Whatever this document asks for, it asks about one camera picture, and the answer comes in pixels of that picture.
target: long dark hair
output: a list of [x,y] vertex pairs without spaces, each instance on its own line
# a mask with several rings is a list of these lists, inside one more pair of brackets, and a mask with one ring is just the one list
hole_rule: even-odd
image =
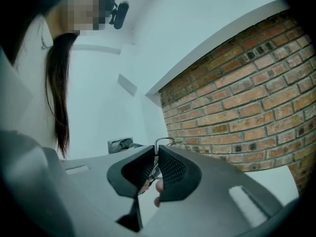
[[47,84],[49,84],[54,100],[55,136],[58,148],[65,158],[69,146],[69,122],[67,113],[67,86],[69,74],[69,52],[78,34],[68,33],[57,37],[54,46],[49,50],[46,57],[46,81],[45,90],[48,100]]
[[[17,0],[23,6],[21,15],[13,15],[10,19],[10,30],[14,34],[1,34],[1,44],[11,64],[14,64],[20,50],[25,33],[31,22],[39,15],[46,15],[61,0]],[[54,40],[53,47],[50,48],[46,58],[46,98],[55,117],[55,136],[58,149],[63,157],[67,155],[69,146],[69,122],[67,113],[67,85],[69,73],[69,53],[78,34],[67,33]],[[54,110],[48,100],[47,87],[50,86],[53,96]]]

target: brick wall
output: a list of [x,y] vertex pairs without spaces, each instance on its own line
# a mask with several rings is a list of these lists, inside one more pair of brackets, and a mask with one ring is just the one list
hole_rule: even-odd
[[160,91],[169,136],[243,171],[287,164],[302,190],[316,151],[316,57],[290,11],[246,29]]

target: finger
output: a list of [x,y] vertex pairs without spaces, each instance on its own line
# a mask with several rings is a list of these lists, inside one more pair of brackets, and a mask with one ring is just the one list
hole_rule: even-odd
[[160,206],[160,198],[159,197],[155,198],[154,205],[159,208],[159,206]]
[[159,193],[163,192],[163,181],[162,180],[159,180],[158,182],[156,182],[156,190]]

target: black mesh grille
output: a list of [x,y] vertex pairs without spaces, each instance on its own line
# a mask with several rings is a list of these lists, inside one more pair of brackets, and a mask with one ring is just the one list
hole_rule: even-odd
[[184,178],[187,170],[179,160],[160,150],[158,161],[165,189],[175,185]]
[[154,160],[155,153],[151,150],[125,165],[122,168],[122,175],[140,190],[154,168]]

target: metal wire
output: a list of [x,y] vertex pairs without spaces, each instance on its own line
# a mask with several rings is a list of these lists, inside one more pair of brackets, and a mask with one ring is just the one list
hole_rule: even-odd
[[159,150],[159,148],[158,148],[158,146],[157,146],[157,142],[159,141],[159,140],[173,140],[173,142],[175,142],[175,139],[174,138],[169,138],[169,137],[163,137],[163,138],[159,138],[159,139],[157,139],[156,141],[155,141],[155,155],[156,156],[158,156],[158,150]]

